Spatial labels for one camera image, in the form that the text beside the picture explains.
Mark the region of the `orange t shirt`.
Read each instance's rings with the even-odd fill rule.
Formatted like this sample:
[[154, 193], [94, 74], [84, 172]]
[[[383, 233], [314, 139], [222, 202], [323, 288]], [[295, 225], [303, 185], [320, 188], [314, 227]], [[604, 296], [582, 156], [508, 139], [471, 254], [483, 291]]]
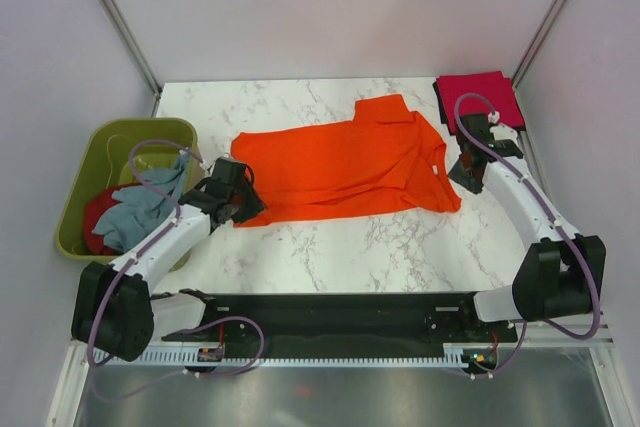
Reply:
[[400, 94], [356, 101], [348, 121], [242, 132], [231, 154], [252, 168], [266, 205], [251, 227], [461, 207], [443, 138]]

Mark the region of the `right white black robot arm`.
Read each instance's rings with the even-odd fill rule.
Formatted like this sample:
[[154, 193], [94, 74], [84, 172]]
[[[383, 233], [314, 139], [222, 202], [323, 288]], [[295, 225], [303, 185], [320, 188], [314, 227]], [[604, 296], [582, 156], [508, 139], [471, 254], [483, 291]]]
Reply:
[[527, 248], [509, 286], [480, 291], [458, 315], [467, 339], [483, 339], [494, 322], [551, 321], [596, 314], [606, 248], [566, 221], [531, 177], [517, 143], [497, 140], [485, 114], [464, 115], [456, 139], [461, 149], [449, 178], [473, 194], [489, 191], [506, 211]]

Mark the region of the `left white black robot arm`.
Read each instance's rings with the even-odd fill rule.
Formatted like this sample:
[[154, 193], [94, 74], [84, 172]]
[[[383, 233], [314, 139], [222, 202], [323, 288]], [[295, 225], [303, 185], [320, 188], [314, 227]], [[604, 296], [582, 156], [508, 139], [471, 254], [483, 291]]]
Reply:
[[209, 176], [174, 202], [174, 211], [131, 250], [81, 273], [71, 322], [73, 339], [89, 351], [134, 361], [166, 336], [208, 340], [219, 329], [210, 295], [195, 289], [155, 294], [169, 271], [228, 222], [241, 225], [265, 211], [253, 170], [220, 157]]

